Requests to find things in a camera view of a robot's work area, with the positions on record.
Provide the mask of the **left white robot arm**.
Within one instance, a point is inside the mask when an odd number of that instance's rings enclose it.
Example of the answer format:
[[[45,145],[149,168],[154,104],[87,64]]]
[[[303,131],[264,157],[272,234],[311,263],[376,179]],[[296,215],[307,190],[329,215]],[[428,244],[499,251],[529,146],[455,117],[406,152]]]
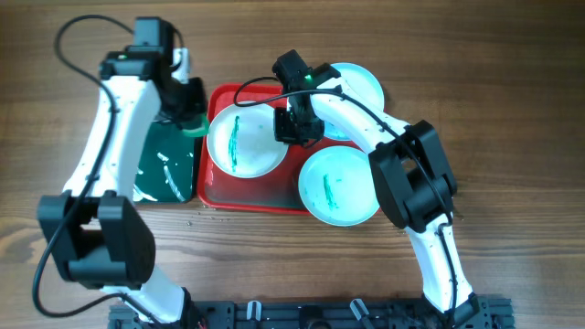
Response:
[[[100,99],[80,161],[57,196],[43,196],[37,221],[47,246],[32,283],[35,308],[47,317],[40,283],[49,261],[61,279],[118,299],[110,325],[204,328],[207,319],[184,287],[156,266],[154,235],[133,204],[147,135],[168,124],[199,138],[207,133],[203,82],[190,76],[180,32],[158,16],[140,16],[133,42],[106,55],[92,81]]]

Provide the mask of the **green yellow sponge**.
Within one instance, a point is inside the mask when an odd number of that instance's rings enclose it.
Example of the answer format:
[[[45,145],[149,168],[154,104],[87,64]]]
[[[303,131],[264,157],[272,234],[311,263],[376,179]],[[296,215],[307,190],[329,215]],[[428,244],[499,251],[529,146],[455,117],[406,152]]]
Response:
[[[195,116],[191,121],[181,123],[183,135],[191,138],[199,138],[208,134],[209,121],[205,114]]]

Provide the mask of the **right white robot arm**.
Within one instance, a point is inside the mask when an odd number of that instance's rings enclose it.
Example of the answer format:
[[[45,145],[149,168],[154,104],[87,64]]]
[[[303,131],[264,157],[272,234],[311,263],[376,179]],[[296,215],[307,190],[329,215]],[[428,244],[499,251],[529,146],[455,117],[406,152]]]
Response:
[[[378,97],[331,64],[309,67],[296,50],[272,66],[287,108],[275,112],[275,138],[304,144],[331,123],[367,154],[383,213],[409,234],[423,279],[423,296],[451,325],[463,320],[473,288],[465,279],[452,234],[457,184],[433,126],[385,113]]]

